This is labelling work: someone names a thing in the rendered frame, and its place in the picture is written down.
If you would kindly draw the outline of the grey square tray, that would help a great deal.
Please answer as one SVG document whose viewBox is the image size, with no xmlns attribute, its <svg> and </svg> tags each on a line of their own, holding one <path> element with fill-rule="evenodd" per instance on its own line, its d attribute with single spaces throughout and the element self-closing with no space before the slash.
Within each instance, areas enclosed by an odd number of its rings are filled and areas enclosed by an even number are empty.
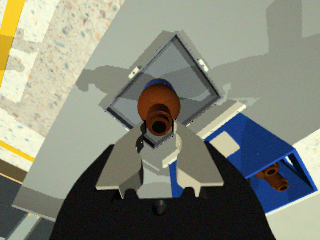
<svg viewBox="0 0 320 240">
<path fill-rule="evenodd" d="M 103 110 L 130 131 L 142 121 L 138 99 L 145 85 L 156 78 L 173 86 L 181 105 L 176 120 L 185 126 L 224 98 L 176 30 Z M 147 129 L 143 142 L 154 150 L 173 135 L 172 127 L 163 136 Z"/>
</svg>

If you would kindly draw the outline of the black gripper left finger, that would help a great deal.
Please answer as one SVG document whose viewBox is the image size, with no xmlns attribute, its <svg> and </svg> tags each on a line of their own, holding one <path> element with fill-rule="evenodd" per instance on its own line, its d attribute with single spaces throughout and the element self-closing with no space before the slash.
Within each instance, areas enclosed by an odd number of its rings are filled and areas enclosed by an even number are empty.
<svg viewBox="0 0 320 240">
<path fill-rule="evenodd" d="M 142 120 L 110 144 L 82 173 L 60 208 L 49 240 L 65 240 L 94 210 L 124 199 L 126 189 L 135 189 L 137 193 L 144 182 L 140 151 L 145 133 L 146 120 Z"/>
</svg>

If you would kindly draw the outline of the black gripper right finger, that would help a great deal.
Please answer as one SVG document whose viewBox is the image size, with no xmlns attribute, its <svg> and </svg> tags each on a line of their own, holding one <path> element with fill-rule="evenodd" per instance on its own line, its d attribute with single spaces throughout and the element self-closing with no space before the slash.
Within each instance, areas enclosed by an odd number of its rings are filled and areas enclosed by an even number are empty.
<svg viewBox="0 0 320 240">
<path fill-rule="evenodd" d="M 209 141 L 203 140 L 181 122 L 172 119 L 177 183 L 193 187 L 196 197 L 207 198 L 239 216 L 259 240 L 276 240 L 261 203 L 241 172 Z"/>
</svg>

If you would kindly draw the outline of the dark blue crate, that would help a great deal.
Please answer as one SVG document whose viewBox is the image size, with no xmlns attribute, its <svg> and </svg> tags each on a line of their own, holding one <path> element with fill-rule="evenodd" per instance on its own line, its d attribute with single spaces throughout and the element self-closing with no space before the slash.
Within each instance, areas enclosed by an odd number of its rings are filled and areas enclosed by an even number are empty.
<svg viewBox="0 0 320 240">
<path fill-rule="evenodd" d="M 318 191 L 296 148 L 240 112 L 203 140 L 221 152 L 245 179 L 250 178 L 265 214 Z M 282 192 L 253 176 L 277 161 L 278 172 L 289 185 Z M 177 183 L 176 162 L 169 165 L 172 197 L 180 197 L 184 190 Z"/>
</svg>

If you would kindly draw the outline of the cream flat bar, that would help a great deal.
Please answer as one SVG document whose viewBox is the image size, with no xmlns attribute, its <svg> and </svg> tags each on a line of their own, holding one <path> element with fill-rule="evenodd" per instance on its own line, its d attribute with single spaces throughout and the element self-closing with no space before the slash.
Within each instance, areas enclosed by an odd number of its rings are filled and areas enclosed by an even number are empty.
<svg viewBox="0 0 320 240">
<path fill-rule="evenodd" d="M 204 70 L 208 71 L 208 68 L 205 66 L 203 61 L 201 59 L 199 59 L 198 61 L 200 62 L 200 64 L 204 68 Z M 140 68 L 136 67 L 134 69 L 134 71 L 129 75 L 129 77 L 132 78 L 139 70 L 140 70 Z M 219 127 L 221 127 L 227 121 L 229 121 L 232 117 L 234 117 L 236 114 L 238 114 L 240 111 L 242 111 L 245 107 L 246 107 L 245 104 L 237 101 L 234 105 L 232 105 L 229 109 L 227 109 L 224 113 L 222 113 L 214 121 L 212 121 L 205 128 L 203 128 L 200 132 L 198 132 L 197 135 L 199 137 L 201 137 L 202 139 L 205 139 L 207 136 L 209 136 L 211 133 L 213 133 L 215 130 L 217 130 Z M 164 160 L 162 160 L 163 168 L 167 167 L 172 162 L 174 162 L 177 159 L 177 154 L 179 152 L 180 152 L 179 149 L 177 149 L 173 153 L 171 153 L 168 157 L 166 157 Z"/>
</svg>

